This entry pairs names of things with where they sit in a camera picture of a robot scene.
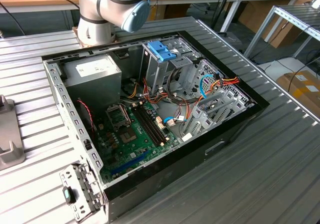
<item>ram slot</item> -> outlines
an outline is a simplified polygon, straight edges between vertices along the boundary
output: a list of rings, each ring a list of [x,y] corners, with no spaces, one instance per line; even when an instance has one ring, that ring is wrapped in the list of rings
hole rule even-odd
[[[144,108],[138,108],[134,110],[133,114],[138,119],[144,131],[148,134],[148,136],[151,138],[156,147],[160,146],[161,143],[166,142],[165,136],[158,129],[158,127],[149,117],[148,113]]]

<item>gray metal stand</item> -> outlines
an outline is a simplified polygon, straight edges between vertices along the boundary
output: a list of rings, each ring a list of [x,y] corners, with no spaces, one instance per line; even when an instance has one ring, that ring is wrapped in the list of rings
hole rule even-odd
[[[253,40],[250,45],[246,49],[244,56],[249,57],[252,53],[254,47],[256,46],[259,38],[261,37],[264,29],[272,20],[274,14],[278,14],[283,19],[292,23],[296,27],[300,28],[303,32],[310,35],[310,37],[302,44],[302,46],[296,51],[294,57],[296,57],[301,50],[306,46],[306,44],[312,39],[315,38],[320,41],[320,11],[312,8],[308,5],[281,5],[281,6],[273,6],[270,10],[269,14],[263,21],[261,27],[255,34]],[[273,35],[276,27],[280,22],[277,22],[270,33],[268,34],[266,40],[268,41],[270,37]]]
[[[25,160],[14,102],[0,95],[0,171]]]

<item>gray plastic part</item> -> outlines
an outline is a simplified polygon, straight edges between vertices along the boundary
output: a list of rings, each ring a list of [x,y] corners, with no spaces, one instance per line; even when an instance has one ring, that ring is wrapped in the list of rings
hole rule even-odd
[[[0,95],[0,171],[25,160],[14,102]]]

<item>metal rack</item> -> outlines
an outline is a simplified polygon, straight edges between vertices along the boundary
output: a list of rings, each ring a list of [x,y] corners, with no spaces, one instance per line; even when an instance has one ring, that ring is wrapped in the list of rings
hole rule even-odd
[[[306,41],[294,53],[294,57],[296,57],[301,52],[301,50],[308,44],[308,42],[312,38],[315,38],[318,41],[320,41],[320,11],[319,10],[304,4],[273,6],[269,14],[263,21],[262,25],[260,26],[259,30],[255,34],[250,45],[246,49],[244,53],[245,57],[249,57],[249,55],[252,53],[253,48],[256,46],[263,31],[268,26],[270,21],[273,19],[275,14],[278,14],[280,18],[276,21],[270,33],[265,38],[266,42],[268,42],[269,39],[272,37],[273,33],[275,32],[275,30],[277,29],[277,27],[279,26],[279,24],[283,19],[292,23],[293,25],[300,28],[303,32],[309,35]]]

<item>blue tab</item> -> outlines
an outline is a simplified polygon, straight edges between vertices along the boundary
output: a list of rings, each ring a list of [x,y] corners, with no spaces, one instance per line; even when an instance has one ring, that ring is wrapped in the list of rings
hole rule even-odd
[[[171,53],[167,46],[163,45],[160,41],[149,42],[148,47],[162,62],[175,59],[177,57],[174,53]]]

